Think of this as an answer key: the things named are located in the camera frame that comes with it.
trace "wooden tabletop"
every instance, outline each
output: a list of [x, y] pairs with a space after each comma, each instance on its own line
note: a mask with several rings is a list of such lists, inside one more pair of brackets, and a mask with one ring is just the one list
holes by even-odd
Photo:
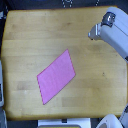
[[[88, 32], [108, 7], [10, 11], [2, 42], [7, 119], [119, 116], [127, 103], [126, 62]], [[66, 49], [75, 78], [43, 105], [37, 74]]]

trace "wood grain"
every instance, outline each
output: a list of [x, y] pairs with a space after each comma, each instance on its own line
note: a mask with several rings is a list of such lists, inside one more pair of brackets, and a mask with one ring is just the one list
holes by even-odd
[[[107, 7], [10, 11], [2, 43], [7, 119], [119, 116], [127, 103], [127, 67], [88, 32]], [[69, 49], [75, 78], [43, 105], [37, 74]]]

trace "metal clamp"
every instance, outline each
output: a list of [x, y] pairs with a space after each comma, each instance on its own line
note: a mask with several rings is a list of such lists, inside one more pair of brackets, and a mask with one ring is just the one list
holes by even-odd
[[111, 12], [107, 12], [102, 19], [101, 26], [107, 25], [109, 27], [112, 27], [113, 22], [115, 21], [116, 15]]

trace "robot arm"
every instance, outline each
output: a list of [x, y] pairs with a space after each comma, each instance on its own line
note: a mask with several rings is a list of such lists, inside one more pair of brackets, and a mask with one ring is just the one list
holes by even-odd
[[128, 15], [116, 7], [108, 8], [101, 23], [88, 33], [90, 39], [104, 40], [128, 63]]

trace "pink cloth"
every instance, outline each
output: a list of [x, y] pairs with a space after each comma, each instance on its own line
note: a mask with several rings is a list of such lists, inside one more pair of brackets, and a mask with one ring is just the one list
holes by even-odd
[[37, 76], [43, 104], [59, 93], [74, 76], [73, 64], [66, 50]]

